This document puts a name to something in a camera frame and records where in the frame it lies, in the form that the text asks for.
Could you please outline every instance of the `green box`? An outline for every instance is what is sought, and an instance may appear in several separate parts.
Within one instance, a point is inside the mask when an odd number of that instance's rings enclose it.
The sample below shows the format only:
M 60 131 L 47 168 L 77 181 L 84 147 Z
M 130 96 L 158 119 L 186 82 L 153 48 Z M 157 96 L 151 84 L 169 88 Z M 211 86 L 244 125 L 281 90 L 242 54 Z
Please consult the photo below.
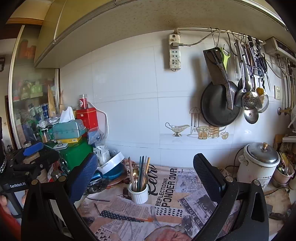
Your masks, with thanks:
M 88 144 L 87 138 L 83 137 L 79 142 L 70 143 L 66 149 L 59 152 L 71 171 L 75 166 L 79 166 L 89 153 L 93 153 L 93 147 Z

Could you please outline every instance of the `white tile wall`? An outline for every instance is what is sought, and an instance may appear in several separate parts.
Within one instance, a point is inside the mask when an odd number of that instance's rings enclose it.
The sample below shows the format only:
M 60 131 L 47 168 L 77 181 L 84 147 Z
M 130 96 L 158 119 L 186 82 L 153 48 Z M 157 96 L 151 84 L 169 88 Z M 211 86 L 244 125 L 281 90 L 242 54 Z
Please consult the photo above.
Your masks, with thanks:
M 86 93 L 90 102 L 108 115 L 110 150 L 121 151 L 126 157 L 138 161 L 139 156 L 151 157 L 151 163 L 163 166 L 192 167 L 195 154 L 203 153 L 214 166 L 232 165 L 237 151 L 250 142 L 273 144 L 275 134 L 284 133 L 289 116 L 277 115 L 281 100 L 274 99 L 274 85 L 284 90 L 285 81 L 268 69 L 271 91 L 269 107 L 259 115 L 256 124 L 245 121 L 242 111 L 226 131 L 229 137 L 198 140 L 182 132 L 173 137 L 165 127 L 190 125 L 190 108 L 200 106 L 200 97 L 210 83 L 203 50 L 212 48 L 212 38 L 192 47 L 181 47 L 181 70 L 168 68 L 168 35 L 162 31 L 124 39 L 69 63 L 61 69 L 61 86 L 65 105 L 76 106 L 80 94 Z M 194 43 L 207 33 L 182 32 L 183 43 Z M 221 35 L 219 46 L 230 51 L 227 36 Z M 281 75 L 275 65 L 274 71 Z M 240 73 L 233 56 L 228 61 L 229 79 Z M 105 130 L 104 115 L 98 114 L 100 128 Z M 207 125 L 200 116 L 200 125 Z

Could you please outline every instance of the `blue gripper pad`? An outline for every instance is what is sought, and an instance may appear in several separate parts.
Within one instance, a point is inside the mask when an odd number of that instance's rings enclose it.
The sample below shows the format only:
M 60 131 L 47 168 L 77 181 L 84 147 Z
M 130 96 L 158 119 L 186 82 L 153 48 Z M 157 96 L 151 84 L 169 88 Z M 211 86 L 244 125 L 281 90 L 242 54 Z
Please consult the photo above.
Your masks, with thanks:
M 69 173 L 67 190 L 72 204 L 80 200 L 97 167 L 98 157 L 94 153 L 89 153 L 82 163 Z
M 38 142 L 38 143 L 36 143 L 36 144 L 34 144 L 32 146 L 27 147 L 24 150 L 23 155 L 24 156 L 30 156 L 30 155 L 36 153 L 37 151 L 42 150 L 43 147 L 44 147 L 44 144 L 42 142 Z

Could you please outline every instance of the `black pan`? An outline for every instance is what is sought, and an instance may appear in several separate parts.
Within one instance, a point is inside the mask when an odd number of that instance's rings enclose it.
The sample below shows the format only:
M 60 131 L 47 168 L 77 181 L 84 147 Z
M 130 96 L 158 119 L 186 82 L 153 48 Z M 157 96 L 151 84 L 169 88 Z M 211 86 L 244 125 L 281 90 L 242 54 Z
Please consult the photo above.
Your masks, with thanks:
M 229 81 L 232 101 L 238 92 L 237 86 Z M 227 108 L 226 88 L 224 85 L 213 85 L 211 82 L 204 90 L 200 109 L 206 122 L 212 126 L 223 127 L 231 124 L 239 114 L 240 108 L 233 105 L 233 109 Z

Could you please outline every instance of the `rice cooker lid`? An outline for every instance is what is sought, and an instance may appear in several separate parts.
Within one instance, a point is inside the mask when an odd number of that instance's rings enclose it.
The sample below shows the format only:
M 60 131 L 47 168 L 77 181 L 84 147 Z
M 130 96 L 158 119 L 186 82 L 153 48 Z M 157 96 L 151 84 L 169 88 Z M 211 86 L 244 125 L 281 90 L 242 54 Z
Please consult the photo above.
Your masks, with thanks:
M 278 161 L 278 153 L 272 146 L 263 142 L 251 143 L 247 147 L 247 152 L 256 160 L 272 164 Z

